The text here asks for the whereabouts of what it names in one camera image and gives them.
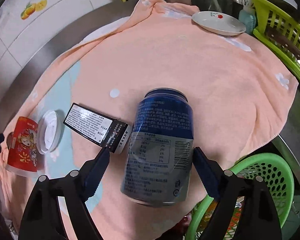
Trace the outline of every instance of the green plastic basket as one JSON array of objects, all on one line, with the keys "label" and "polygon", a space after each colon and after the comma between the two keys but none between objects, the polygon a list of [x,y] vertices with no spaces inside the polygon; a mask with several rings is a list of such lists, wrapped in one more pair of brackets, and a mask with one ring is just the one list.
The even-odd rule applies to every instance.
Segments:
[{"label": "green plastic basket", "polygon": [[[273,153],[261,153],[248,157],[230,169],[235,174],[240,174],[247,179],[262,176],[276,206],[280,226],[284,225],[293,200],[294,180],[291,169],[286,161]],[[197,228],[213,198],[206,197],[195,210],[186,233],[186,240],[198,238]]]},{"label": "green plastic basket", "polygon": [[253,34],[276,54],[300,82],[300,64],[296,57],[284,46],[265,35],[266,27],[273,27],[300,50],[300,24],[267,0],[253,0],[253,4],[258,19],[258,26],[253,30]]}]

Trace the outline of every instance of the red paper cup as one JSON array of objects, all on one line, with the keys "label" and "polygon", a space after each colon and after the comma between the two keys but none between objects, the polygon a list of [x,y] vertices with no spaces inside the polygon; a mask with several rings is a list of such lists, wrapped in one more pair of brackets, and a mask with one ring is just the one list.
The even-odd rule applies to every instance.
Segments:
[{"label": "red paper cup", "polygon": [[36,177],[38,124],[26,117],[19,117],[13,132],[6,170],[23,177]]}]

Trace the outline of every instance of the peach towel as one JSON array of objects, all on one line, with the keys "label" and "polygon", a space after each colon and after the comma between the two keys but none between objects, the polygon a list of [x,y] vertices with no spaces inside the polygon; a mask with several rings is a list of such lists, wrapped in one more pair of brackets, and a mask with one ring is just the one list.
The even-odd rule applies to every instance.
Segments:
[{"label": "peach towel", "polygon": [[[283,128],[298,82],[281,61],[255,38],[243,33],[243,50],[191,21],[195,6],[164,0],[140,0],[117,30],[59,56],[45,71],[17,115],[42,116],[49,90],[79,64],[71,81],[72,102],[133,123],[147,91],[170,87],[183,92],[194,112],[194,146],[200,146],[223,169],[276,137]],[[120,94],[109,96],[116,88]],[[73,164],[80,167],[100,147],[71,131]],[[67,152],[57,149],[52,162]],[[8,149],[2,143],[0,177],[5,204],[18,229],[34,181],[5,170]],[[120,193],[127,149],[112,155],[102,179],[102,194],[91,216],[105,240],[152,240],[174,226],[206,191],[192,168],[188,198],[172,207],[150,208]],[[45,167],[43,172],[49,174]],[[76,239],[62,212],[69,239]]]}]

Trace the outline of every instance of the brown wooden handle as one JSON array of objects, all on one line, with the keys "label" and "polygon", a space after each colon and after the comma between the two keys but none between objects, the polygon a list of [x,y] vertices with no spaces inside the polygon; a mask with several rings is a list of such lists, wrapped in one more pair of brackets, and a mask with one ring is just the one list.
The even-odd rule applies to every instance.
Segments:
[{"label": "brown wooden handle", "polygon": [[298,49],[297,46],[292,43],[292,41],[289,41],[275,28],[267,26],[266,35],[288,49],[297,58],[297,60],[300,59],[300,49]]}]

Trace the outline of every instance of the white flower pattern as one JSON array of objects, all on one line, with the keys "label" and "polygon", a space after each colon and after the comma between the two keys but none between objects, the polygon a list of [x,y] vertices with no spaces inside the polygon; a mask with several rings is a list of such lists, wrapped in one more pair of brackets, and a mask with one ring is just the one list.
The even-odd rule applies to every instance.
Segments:
[{"label": "white flower pattern", "polygon": [[280,84],[286,89],[289,90],[288,84],[290,83],[289,79],[284,78],[282,73],[278,73],[275,75]]}]

